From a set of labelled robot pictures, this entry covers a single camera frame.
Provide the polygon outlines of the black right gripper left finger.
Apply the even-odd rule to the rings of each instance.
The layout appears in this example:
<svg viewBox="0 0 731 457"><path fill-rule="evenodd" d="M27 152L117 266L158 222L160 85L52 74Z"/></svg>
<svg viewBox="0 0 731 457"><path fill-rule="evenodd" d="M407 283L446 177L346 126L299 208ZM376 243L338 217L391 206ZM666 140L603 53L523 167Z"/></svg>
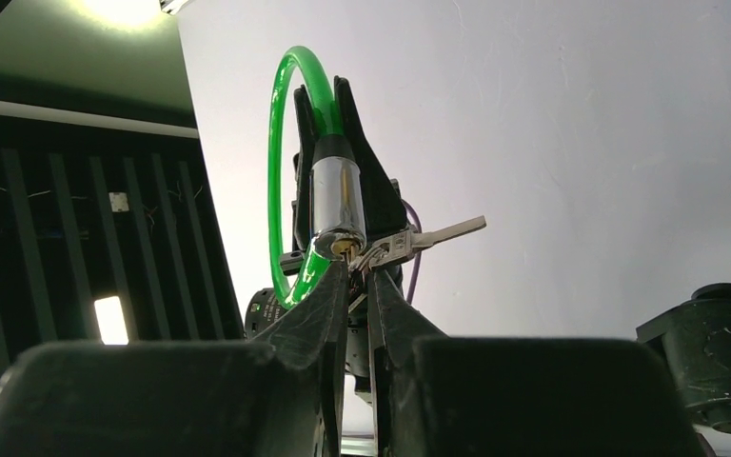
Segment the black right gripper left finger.
<svg viewBox="0 0 731 457"><path fill-rule="evenodd" d="M337 456L348 269L243 341L48 343L0 380L0 456Z"/></svg>

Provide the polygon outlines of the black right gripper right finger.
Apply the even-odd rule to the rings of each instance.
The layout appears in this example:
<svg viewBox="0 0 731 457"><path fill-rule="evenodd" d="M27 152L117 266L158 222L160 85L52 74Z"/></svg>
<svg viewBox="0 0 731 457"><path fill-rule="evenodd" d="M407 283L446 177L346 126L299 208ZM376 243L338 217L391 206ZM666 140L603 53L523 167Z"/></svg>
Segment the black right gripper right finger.
<svg viewBox="0 0 731 457"><path fill-rule="evenodd" d="M627 340L449 337L368 280L382 456L701 456L658 356Z"/></svg>

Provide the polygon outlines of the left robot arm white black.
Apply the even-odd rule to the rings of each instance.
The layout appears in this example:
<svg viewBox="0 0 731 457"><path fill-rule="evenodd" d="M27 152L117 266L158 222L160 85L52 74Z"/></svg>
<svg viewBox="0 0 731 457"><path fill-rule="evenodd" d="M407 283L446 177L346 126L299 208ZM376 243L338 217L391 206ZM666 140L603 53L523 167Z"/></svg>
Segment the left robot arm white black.
<svg viewBox="0 0 731 457"><path fill-rule="evenodd" d="M351 145L361 172L361 190L365 208L365 233L368 241L376 241L402 229L419 229L418 214L402 198L399 182L390 178L368 143L351 86L347 79L336 76L333 94L338 103L344 137ZM319 129L309 113L310 99L305 86L293 92L300 139L300 149L292 162L296 178L296 199L291 202L291 250L280 258L283 273L298 272L304 259L310 235L309 174ZM275 297L273 288L264 288L251 298L245 313L245 336L249 339L264 331L286 313ZM350 277L350 308L347 320L346 374L355 381L355 394L371 402L369 342L367 335L366 274Z"/></svg>

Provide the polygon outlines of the silver cable lock keys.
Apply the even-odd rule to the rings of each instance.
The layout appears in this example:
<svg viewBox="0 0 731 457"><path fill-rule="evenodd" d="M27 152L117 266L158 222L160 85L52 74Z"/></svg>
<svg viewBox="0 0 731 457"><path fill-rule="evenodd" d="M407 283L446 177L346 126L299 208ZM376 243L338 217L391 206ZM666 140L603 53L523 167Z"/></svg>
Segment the silver cable lock keys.
<svg viewBox="0 0 731 457"><path fill-rule="evenodd" d="M428 232L417 232L412 228L407 228L374 241L363 254L354 258L349 265L349 271L374 270L400 265L412 260L424 250L485 227L486 220L481 215L446 228Z"/></svg>

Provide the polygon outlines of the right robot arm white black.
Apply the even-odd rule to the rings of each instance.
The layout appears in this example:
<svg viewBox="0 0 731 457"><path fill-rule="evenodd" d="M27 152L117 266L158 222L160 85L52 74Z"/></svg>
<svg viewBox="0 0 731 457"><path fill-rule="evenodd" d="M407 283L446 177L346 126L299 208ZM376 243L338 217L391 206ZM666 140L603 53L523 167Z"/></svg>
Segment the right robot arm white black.
<svg viewBox="0 0 731 457"><path fill-rule="evenodd" d="M44 344L0 380L0 456L339 456L348 270L247 341ZM366 282L381 456L701 456L731 433L731 284L635 341L446 336Z"/></svg>

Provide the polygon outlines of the green cable lock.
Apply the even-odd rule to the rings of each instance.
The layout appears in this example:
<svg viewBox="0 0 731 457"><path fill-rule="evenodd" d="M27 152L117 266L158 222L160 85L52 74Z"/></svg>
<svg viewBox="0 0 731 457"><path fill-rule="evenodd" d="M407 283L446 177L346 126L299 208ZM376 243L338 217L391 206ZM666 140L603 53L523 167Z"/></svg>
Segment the green cable lock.
<svg viewBox="0 0 731 457"><path fill-rule="evenodd" d="M302 73L310 117L318 127L309 171L307 254L294 284L282 273L282 141L287 90L295 70ZM275 295L290 310L316 289L334 260L350 260L366 247L366 219L360 169L344 137L340 110L317 55L305 46L286 50L272 84L267 139L267 224L270 273Z"/></svg>

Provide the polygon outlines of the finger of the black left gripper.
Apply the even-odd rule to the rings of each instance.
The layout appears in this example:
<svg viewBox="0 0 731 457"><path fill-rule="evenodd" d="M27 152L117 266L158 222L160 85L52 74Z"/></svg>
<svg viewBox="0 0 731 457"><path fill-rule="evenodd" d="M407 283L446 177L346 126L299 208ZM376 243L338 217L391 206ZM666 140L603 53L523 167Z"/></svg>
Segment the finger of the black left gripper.
<svg viewBox="0 0 731 457"><path fill-rule="evenodd" d="M310 241L310 183L315 144L319 138L315 110L305 85L293 92L299 134L299 151L293 157L296 198L293 209L293 247L306 251Z"/></svg>
<svg viewBox="0 0 731 457"><path fill-rule="evenodd" d="M354 160L360 169L366 238L374 241L397 233L407 226L400 192L366 139L349 81L335 76L333 88L344 137L351 145Z"/></svg>

